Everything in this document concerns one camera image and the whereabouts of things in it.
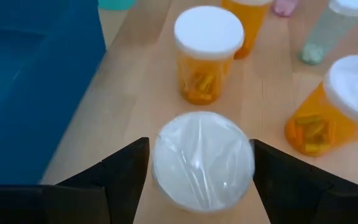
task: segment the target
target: orange pill bottle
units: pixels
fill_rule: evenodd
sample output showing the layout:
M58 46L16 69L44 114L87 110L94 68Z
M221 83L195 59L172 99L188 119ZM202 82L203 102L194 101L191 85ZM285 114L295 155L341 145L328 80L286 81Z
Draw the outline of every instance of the orange pill bottle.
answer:
M198 6L180 14L174 33L182 96L195 105L214 102L244 40L240 20L220 7Z
M332 65L287 121L285 135L297 151L313 157L358 140L358 55Z
M222 0L222 7L236 15L246 32L242 47L234 55L235 59L245 58L255 45L260 27L270 10L273 0Z

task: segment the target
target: blue bin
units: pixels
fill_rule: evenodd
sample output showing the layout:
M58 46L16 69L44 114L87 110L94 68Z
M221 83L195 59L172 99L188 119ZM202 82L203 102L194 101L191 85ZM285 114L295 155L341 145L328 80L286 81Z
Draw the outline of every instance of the blue bin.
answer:
M37 184L105 53L97 0L0 0L0 184Z

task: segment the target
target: clear plastic film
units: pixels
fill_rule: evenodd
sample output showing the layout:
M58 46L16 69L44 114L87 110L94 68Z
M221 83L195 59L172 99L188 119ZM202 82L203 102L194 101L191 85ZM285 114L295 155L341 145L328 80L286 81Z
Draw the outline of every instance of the clear plastic film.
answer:
M216 113L178 116L162 128L155 143L154 178L164 194L187 210L214 212L234 206L254 169L248 138Z
M358 55L336 61L287 121L288 142L308 156L358 140Z

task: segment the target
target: teal object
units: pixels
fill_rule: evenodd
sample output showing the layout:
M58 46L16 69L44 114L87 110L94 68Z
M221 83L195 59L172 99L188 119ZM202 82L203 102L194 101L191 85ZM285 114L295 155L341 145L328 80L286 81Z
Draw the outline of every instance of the teal object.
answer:
M99 0L100 9L127 10L135 3L135 0Z

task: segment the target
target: wooden surface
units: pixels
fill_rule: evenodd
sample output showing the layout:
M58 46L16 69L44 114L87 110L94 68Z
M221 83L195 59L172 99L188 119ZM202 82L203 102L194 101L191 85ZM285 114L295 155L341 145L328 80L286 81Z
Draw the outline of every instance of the wooden surface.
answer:
M193 106L181 98L175 78L173 23L183 10L218 0L139 0L110 46L45 174L54 184L142 136L154 146L159 129L176 115L208 110L231 119L257 138L301 160L358 184L358 142L313 159L294 151L283 133L285 120L339 57L358 53L358 25L328 55L309 67L295 54L326 0L301 0L290 19L269 14L253 52L232 66L220 99ZM149 173L135 223L268 223L255 186L232 210L196 215L170 205Z

